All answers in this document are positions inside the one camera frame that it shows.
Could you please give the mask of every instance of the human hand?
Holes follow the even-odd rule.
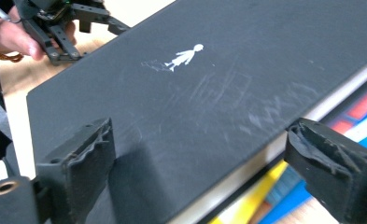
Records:
[[[8,15],[12,21],[20,19],[16,7],[13,7]],[[65,32],[70,41],[75,43],[75,24],[73,22],[67,23]],[[55,41],[53,41],[53,46],[58,48]],[[41,60],[45,54],[40,45],[25,32],[21,22],[16,24],[0,19],[0,53],[10,53],[12,51],[29,55],[36,61]]]

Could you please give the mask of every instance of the black board surface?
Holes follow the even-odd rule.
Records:
[[[367,1],[176,1],[28,94],[35,161],[111,117],[99,223],[164,223],[366,64]]]

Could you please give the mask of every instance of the white figure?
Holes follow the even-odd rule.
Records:
[[[176,66],[179,66],[181,63],[184,64],[189,64],[189,62],[191,61],[192,57],[194,57],[195,52],[198,52],[200,50],[202,50],[204,48],[203,45],[198,44],[196,46],[194,46],[194,49],[190,49],[190,50],[186,50],[186,51],[182,51],[177,53],[176,55],[180,55],[177,58],[175,58],[174,60],[172,60],[170,63],[165,63],[166,66],[170,66],[172,65],[169,70],[174,71],[174,68]]]

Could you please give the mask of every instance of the bracelet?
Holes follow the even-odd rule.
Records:
[[[23,54],[18,53],[13,56],[8,56],[6,54],[0,53],[0,60],[2,61],[11,61],[13,63],[18,63],[23,59]]]

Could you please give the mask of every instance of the yellow strip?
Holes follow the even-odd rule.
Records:
[[[264,175],[243,197],[212,219],[210,224],[248,223],[258,210],[275,182],[282,176],[288,164],[280,161]]]

